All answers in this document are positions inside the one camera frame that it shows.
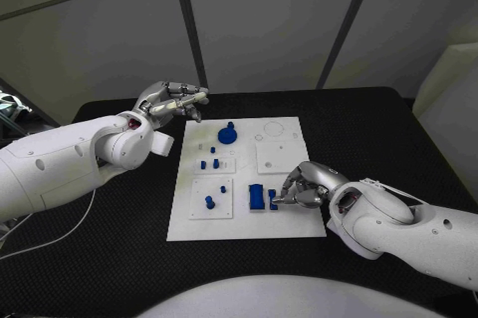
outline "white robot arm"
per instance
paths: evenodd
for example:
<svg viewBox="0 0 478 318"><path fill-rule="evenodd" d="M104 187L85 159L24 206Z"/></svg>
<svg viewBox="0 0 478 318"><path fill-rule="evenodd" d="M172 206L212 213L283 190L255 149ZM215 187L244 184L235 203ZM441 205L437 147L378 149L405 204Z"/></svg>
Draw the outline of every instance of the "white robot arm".
<svg viewBox="0 0 478 318"><path fill-rule="evenodd" d="M173 138L155 131L173 115L202 116L208 89L157 82L142 93L133 111L31 135L0 150L0 223L58 207L129 170L150 151L168 156ZM98 158L106 165L98 165Z"/></svg>
<svg viewBox="0 0 478 318"><path fill-rule="evenodd" d="M293 183L297 194L290 193ZM362 257L379 259L389 252L420 272L478 291L477 214L427 203L409 207L376 181L349 182L330 167L306 161L274 203L317 208L326 199L329 229Z"/></svg>

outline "peg board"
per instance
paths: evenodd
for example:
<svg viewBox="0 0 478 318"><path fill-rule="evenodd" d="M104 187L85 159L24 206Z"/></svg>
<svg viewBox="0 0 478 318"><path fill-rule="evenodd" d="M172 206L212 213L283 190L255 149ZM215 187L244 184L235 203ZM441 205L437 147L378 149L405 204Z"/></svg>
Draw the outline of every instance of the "peg board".
<svg viewBox="0 0 478 318"><path fill-rule="evenodd" d="M218 132L235 123L238 139L232 144L218 141ZM284 142L287 147L286 164L294 165L287 169L276 169L274 174L258 174L258 160L261 166L267 164L267 155L257 154L257 144ZM206 172L198 170L201 160L235 159L235 173L225 174L218 170L215 174L212 163L208 163ZM205 120L202 123L188 121L176 191L170 216L168 241L201 241L222 239L276 239L326 236L324 221L320 209L306 209L299 205L280 205L277 212L270 210L268 189L280 193L287 174L301 161L309 160L307 146L303 138L300 119L254 118L234 120ZM224 179L232 179L232 218L191 219L192 204L196 208L198 197L192 198L192 184L195 179L214 179L211 193L214 200L221 191L218 184ZM264 202L267 209L263 212L250 211L250 185L264 185Z"/></svg>

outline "robotic hand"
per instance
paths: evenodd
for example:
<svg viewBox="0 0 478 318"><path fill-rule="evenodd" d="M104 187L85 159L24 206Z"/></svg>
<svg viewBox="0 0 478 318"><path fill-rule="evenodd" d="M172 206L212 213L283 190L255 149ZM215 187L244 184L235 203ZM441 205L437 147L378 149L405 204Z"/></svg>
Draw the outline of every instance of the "robotic hand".
<svg viewBox="0 0 478 318"><path fill-rule="evenodd" d="M31 135L3 148L0 223L75 200L140 167L150 151L168 156L173 138L155 130L175 115L201 122L193 104L208 104L208 93L193 85L157 82L133 111Z"/></svg>
<svg viewBox="0 0 478 318"><path fill-rule="evenodd" d="M371 179L349 182L330 167L306 161L274 203L317 208L329 199L329 229L362 257L375 260L389 252L420 272L478 291L478 215L420 199L422 204L409 207L386 188L417 199Z"/></svg>

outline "black table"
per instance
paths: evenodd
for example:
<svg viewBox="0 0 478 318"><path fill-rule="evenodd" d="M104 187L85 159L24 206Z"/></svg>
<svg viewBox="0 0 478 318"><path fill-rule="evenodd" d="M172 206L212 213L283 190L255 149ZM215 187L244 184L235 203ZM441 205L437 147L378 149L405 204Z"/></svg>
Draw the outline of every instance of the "black table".
<svg viewBox="0 0 478 318"><path fill-rule="evenodd" d="M350 180L366 177L430 203L478 212L415 116L391 88L212 95L204 118L299 116L312 160ZM75 121L132 109L136 100L87 104ZM170 157L98 189L80 229L55 245L0 261L0 312L62 317L130 317L182 291L250 274L299 274L355 283L460 317L478 312L471 291L417 272L395 256L356 255L340 238L168 242L186 118L163 132ZM32 216L5 252L62 236L85 213L91 194ZM329 219L329 206L322 208Z"/></svg>

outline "black mesh surface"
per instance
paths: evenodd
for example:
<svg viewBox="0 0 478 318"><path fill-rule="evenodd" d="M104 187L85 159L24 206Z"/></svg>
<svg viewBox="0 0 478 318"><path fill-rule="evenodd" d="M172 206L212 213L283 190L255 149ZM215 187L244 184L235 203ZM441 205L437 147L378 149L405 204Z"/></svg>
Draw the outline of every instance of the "black mesh surface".
<svg viewBox="0 0 478 318"><path fill-rule="evenodd" d="M299 116L312 160L350 180L373 178L430 203L478 212L476 202L391 88L212 95L204 118ZM87 104L77 121L132 109L134 100ZM168 242L186 118L163 132L170 157L150 155L97 190L80 229L58 244L0 261L0 312L132 317L179 292L250 274L300 274L355 283L448 313L440 303L464 290L417 272L395 256L358 256L327 238ZM91 194L32 216L3 253L61 237ZM322 208L329 219L329 206ZM460 311L451 314L460 317Z"/></svg>

